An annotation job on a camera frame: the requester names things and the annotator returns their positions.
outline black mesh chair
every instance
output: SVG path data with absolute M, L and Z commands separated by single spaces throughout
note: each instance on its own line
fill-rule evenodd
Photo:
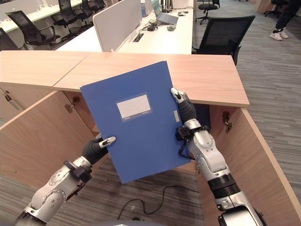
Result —
M 49 45 L 60 37 L 55 34 L 54 26 L 38 29 L 23 11 L 14 11 L 6 13 L 6 15 L 21 29 L 26 44 L 34 46 L 46 45 L 50 49 Z M 42 34 L 43 30 L 50 28 L 52 29 L 51 35 Z
M 281 12 L 278 11 L 278 9 L 282 8 L 283 5 L 287 5 L 287 1 L 285 0 L 272 0 L 272 4 L 276 5 L 275 9 L 272 11 L 266 11 L 264 13 L 264 16 L 267 16 L 268 14 L 274 14 L 277 16 L 277 18 L 280 17 Z
M 199 48 L 193 54 L 231 55 L 236 65 L 240 42 L 255 16 L 210 18 Z
M 0 28 L 0 51 L 1 50 L 22 50 L 24 48 L 25 50 L 28 50 L 25 43 L 22 47 L 18 47 L 14 41 L 11 40 L 11 38 L 6 34 L 6 32 Z
M 87 26 L 86 19 L 88 19 L 93 14 L 93 12 L 91 11 L 90 6 L 88 4 L 88 0 L 82 0 L 80 9 L 75 9 L 74 13 L 77 16 L 77 18 L 80 19 L 82 22 L 85 21 L 85 24 Z
M 103 8 L 106 7 L 105 3 L 103 0 L 92 0 L 89 1 L 89 3 L 92 2 L 92 6 L 90 6 L 90 9 L 97 13 L 99 10 L 102 10 Z
M 198 6 L 198 9 L 203 10 L 204 13 L 206 13 L 206 16 L 202 16 L 199 18 L 196 18 L 196 20 L 202 19 L 199 24 L 202 24 L 204 20 L 209 20 L 210 17 L 208 17 L 209 10 L 216 10 L 221 7 L 220 0 L 212 0 L 212 3 L 210 4 L 210 0 L 202 0 L 201 4 Z
M 58 4 L 60 6 L 60 14 L 53 14 L 51 18 L 54 20 L 55 25 L 68 28 L 69 34 L 62 37 L 63 41 L 65 39 L 71 39 L 73 36 L 76 36 L 75 33 L 71 32 L 71 29 L 68 25 L 77 21 L 78 18 L 72 10 L 70 0 L 58 0 Z

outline laptop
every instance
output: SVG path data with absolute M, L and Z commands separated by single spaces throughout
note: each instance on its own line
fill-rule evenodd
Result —
M 166 24 L 177 24 L 179 19 L 177 16 L 172 16 L 166 13 L 162 13 L 159 0 L 152 0 L 151 3 L 154 8 L 156 18 L 158 21 Z

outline person's leg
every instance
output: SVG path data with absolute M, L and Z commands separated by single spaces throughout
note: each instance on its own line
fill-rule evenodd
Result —
M 276 29 L 273 30 L 270 37 L 276 40 L 287 39 L 288 36 L 285 34 L 283 29 L 286 27 L 288 22 L 295 16 L 301 6 L 301 0 L 290 0 L 287 4 L 286 9 L 277 20 Z

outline white desk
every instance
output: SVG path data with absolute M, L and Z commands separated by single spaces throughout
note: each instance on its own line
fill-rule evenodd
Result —
M 102 52 L 102 48 L 93 26 L 58 48 L 57 51 Z
M 193 7 L 193 0 L 178 0 L 175 8 Z M 191 54 L 192 34 L 193 34 L 193 9 L 180 9 L 170 13 L 177 16 L 180 11 L 188 11 L 186 16 L 179 16 L 177 27 L 173 32 L 167 30 L 167 25 L 161 25 L 153 32 L 142 31 L 143 37 L 139 42 L 127 40 L 118 49 L 122 53 L 157 53 L 157 54 Z M 152 12 L 142 19 L 141 25 L 136 32 L 144 27 L 151 19 L 155 19 Z M 67 42 L 58 49 L 59 51 L 93 51 L 102 52 L 95 28 L 90 28 L 73 40 Z
M 191 54 L 192 33 L 193 33 L 193 9 L 177 10 L 169 13 L 177 16 L 180 11 L 188 11 L 186 16 L 179 16 L 176 29 L 172 32 L 167 30 L 168 25 L 160 25 L 153 32 L 141 31 L 144 33 L 139 42 L 127 40 L 118 50 L 121 53 L 157 53 L 157 54 Z M 156 18 L 152 12 L 148 17 Z M 144 27 L 142 23 L 137 32 Z
M 72 7 L 75 7 L 75 6 L 78 6 L 81 4 L 81 0 L 71 0 L 71 6 Z M 52 7 L 46 7 L 46 8 L 43 8 L 41 10 L 39 10 L 38 12 L 33 12 L 33 13 L 30 13 L 28 14 L 28 18 L 32 21 L 32 22 L 35 22 L 35 21 L 38 21 L 38 20 L 41 20 L 41 19 L 44 19 L 44 18 L 47 18 L 53 14 L 56 14 L 60 12 L 60 8 L 59 8 L 59 5 L 55 5 L 55 6 L 52 6 Z M 0 27 L 6 32 L 10 32 L 14 29 L 17 29 L 18 26 L 13 22 L 13 21 L 4 21 Z

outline file folder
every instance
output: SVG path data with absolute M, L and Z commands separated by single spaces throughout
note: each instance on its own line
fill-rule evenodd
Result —
M 122 183 L 190 162 L 178 155 L 172 86 L 162 61 L 80 88 L 103 138 L 116 137 L 108 151 Z

